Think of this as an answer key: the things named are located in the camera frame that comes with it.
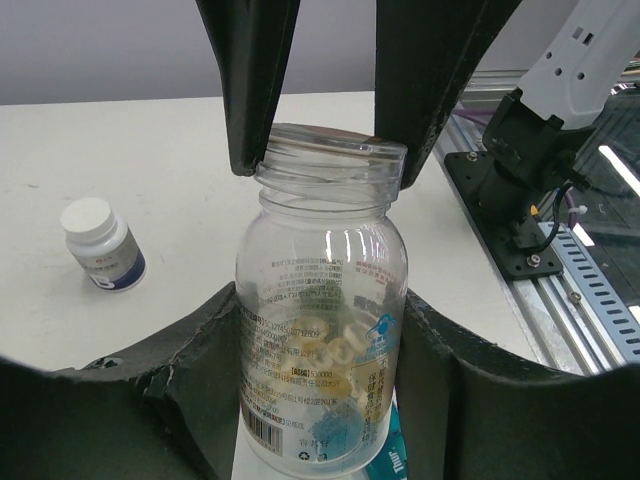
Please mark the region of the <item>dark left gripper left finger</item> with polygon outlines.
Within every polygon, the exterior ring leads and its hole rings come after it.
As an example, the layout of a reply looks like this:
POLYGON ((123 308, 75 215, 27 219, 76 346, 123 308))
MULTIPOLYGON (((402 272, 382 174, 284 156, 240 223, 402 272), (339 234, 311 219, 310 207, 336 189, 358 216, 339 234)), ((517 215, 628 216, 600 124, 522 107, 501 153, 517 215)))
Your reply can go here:
POLYGON ((228 479, 239 420, 228 284, 183 319, 82 369, 1 362, 5 479, 228 479))

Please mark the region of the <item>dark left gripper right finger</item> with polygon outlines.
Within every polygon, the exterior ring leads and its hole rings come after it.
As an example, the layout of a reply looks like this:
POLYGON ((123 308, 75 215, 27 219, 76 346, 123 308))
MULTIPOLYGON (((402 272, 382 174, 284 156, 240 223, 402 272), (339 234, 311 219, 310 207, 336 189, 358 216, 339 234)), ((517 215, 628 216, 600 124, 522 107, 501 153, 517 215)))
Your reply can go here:
POLYGON ((635 479, 639 367, 591 376, 504 350, 406 298, 397 401, 412 479, 635 479))

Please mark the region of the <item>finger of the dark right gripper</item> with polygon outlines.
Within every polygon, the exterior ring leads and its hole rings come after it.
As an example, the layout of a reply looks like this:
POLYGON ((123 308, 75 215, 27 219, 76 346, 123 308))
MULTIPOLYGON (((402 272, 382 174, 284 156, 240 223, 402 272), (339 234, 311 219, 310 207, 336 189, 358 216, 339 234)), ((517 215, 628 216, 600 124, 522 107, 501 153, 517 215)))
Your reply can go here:
POLYGON ((263 160, 284 83, 300 3, 197 0, 218 65, 231 171, 263 160))
POLYGON ((480 61, 520 4, 376 3, 374 133, 407 147, 403 190, 415 183, 480 61))

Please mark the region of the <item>multicolour weekly pill organizer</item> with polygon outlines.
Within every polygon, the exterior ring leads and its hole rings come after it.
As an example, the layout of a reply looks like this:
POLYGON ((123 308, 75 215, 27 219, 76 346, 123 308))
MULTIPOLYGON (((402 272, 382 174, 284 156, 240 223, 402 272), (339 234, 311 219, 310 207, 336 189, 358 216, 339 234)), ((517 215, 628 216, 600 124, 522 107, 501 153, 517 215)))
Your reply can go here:
POLYGON ((365 468, 369 480, 407 480, 408 459, 396 398, 391 404, 391 417, 386 441, 377 456, 365 468))

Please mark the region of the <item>white pill bottle blue label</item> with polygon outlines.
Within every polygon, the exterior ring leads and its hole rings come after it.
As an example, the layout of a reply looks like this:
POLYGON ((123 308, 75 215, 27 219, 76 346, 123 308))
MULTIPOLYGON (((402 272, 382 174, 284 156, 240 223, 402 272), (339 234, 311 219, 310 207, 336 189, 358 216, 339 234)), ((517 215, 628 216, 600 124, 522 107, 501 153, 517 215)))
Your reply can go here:
POLYGON ((100 290, 132 288, 146 272, 146 259, 128 223, 103 199, 81 198, 61 213, 66 246, 100 290))

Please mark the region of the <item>clear pill bottle with capsules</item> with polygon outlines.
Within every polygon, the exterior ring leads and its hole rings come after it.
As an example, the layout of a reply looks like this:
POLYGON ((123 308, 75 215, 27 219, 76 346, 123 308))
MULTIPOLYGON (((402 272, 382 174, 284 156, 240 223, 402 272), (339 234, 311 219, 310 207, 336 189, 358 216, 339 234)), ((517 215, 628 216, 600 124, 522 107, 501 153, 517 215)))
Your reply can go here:
POLYGON ((391 187, 261 167, 236 259, 247 441, 297 479, 333 479, 381 450, 407 293, 391 187))

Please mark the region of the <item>clear bottle lid gold inside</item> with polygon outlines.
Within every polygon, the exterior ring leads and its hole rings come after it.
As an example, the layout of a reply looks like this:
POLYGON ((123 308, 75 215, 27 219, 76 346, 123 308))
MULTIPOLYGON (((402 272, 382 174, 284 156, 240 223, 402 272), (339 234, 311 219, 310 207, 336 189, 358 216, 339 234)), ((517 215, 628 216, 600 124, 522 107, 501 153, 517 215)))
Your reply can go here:
POLYGON ((378 137, 317 125, 276 123, 259 167, 322 178, 396 179, 407 147, 378 137))

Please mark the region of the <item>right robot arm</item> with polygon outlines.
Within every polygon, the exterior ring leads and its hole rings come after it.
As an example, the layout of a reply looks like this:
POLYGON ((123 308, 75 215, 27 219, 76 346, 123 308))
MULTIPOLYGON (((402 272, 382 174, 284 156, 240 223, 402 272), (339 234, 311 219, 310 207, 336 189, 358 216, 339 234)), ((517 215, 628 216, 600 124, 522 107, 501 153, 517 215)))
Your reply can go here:
MULTIPOLYGON (((372 175, 338 186, 276 166, 273 124, 300 5, 296 1, 201 1, 197 5, 222 80, 231 169, 261 174, 286 205, 324 213, 382 210, 417 179, 456 102, 513 1, 380 1, 376 5, 375 133, 403 145, 388 187, 372 175)), ((492 226, 522 223, 529 207, 566 182, 609 91, 639 46, 635 1, 582 1, 541 58, 501 101, 483 143, 492 164, 471 198, 492 226)))

